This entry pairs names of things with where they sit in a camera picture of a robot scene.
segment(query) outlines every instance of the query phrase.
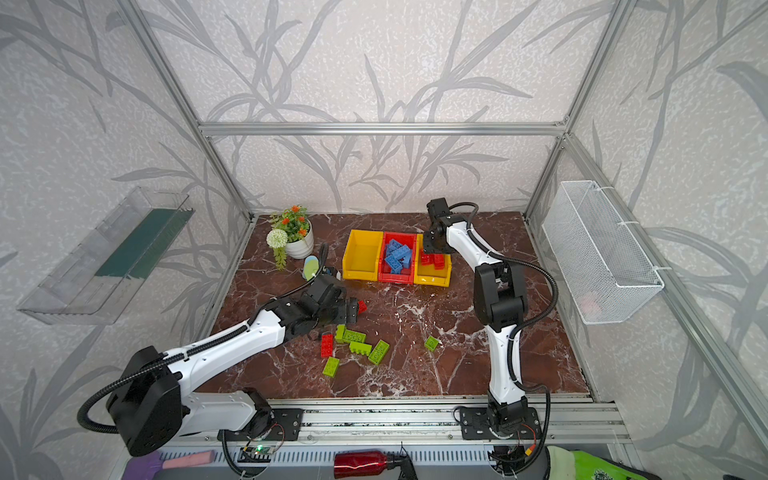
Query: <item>white pot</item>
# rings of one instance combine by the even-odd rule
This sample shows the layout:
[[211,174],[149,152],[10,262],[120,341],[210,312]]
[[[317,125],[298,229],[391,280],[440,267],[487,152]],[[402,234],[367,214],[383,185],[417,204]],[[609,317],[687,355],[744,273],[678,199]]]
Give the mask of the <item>white pot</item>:
[[315,247],[315,230],[312,228],[312,222],[310,222],[310,232],[301,240],[287,243],[286,253],[291,257],[301,260],[307,258]]

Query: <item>black mounting plate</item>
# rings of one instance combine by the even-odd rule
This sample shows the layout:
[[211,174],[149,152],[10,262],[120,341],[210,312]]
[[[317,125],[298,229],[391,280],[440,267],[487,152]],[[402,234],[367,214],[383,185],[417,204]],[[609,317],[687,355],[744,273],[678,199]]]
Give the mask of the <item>black mounting plate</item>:
[[[295,442],[299,439],[299,430],[301,430],[301,418],[304,415],[303,409],[273,409],[275,414],[275,422],[281,425],[285,430],[285,439],[283,439],[283,431],[274,427],[270,433],[261,439],[263,442],[279,442],[284,440],[285,442]],[[252,432],[246,430],[240,430],[239,432],[225,431],[228,442],[247,442],[248,437]],[[217,435],[219,441],[221,441],[221,431]]]
[[[499,437],[491,430],[487,407],[459,407],[458,423],[462,426],[462,439],[464,440],[499,440]],[[528,407],[528,414],[522,419],[517,431],[513,432],[509,439],[515,441],[518,438],[520,440],[533,440],[533,432],[524,425],[534,429],[536,431],[536,439],[540,439],[540,424],[536,409]]]

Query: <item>empty yellow bin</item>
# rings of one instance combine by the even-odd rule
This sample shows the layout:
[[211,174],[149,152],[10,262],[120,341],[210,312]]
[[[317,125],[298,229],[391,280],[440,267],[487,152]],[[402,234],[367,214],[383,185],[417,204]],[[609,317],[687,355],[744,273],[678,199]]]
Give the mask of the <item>empty yellow bin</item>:
[[379,279],[379,256],[384,232],[351,230],[342,260],[342,275],[348,280]]
[[419,285],[448,286],[451,283],[451,256],[444,255],[445,267],[437,270],[434,265],[422,265],[422,250],[424,250],[424,236],[416,236],[416,275],[413,283]]

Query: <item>purple brush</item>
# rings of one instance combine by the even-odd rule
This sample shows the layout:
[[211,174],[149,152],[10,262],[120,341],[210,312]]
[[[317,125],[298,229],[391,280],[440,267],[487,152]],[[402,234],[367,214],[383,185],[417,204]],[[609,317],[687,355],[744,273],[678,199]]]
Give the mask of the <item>purple brush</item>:
[[152,480],[160,470],[206,465],[211,463],[215,457],[214,451],[208,450],[163,462],[160,460],[160,452],[155,451],[143,457],[128,460],[123,472],[123,480]]

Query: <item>wallpaper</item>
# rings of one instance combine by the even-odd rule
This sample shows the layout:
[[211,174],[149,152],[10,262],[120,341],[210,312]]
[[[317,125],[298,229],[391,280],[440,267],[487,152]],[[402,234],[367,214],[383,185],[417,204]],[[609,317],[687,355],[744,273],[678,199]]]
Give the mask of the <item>wallpaper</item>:
[[[433,198],[519,211],[552,137],[225,137],[216,148],[252,211],[426,212]],[[420,161],[410,161],[408,150]]]
[[558,121],[614,0],[139,3],[203,121]]
[[[0,3],[0,476],[106,478],[117,435],[77,426],[130,356],[201,334],[247,225],[111,2]],[[111,326],[16,310],[136,185],[189,193],[190,222]],[[107,421],[99,404],[96,418]]]
[[[768,2],[635,8],[575,132],[747,372],[768,392]],[[541,232],[564,160],[531,225]],[[585,326],[582,365],[615,400],[645,466],[665,478],[768,478],[768,458],[662,298]]]
[[576,133],[768,394],[766,51],[765,1],[635,11]]

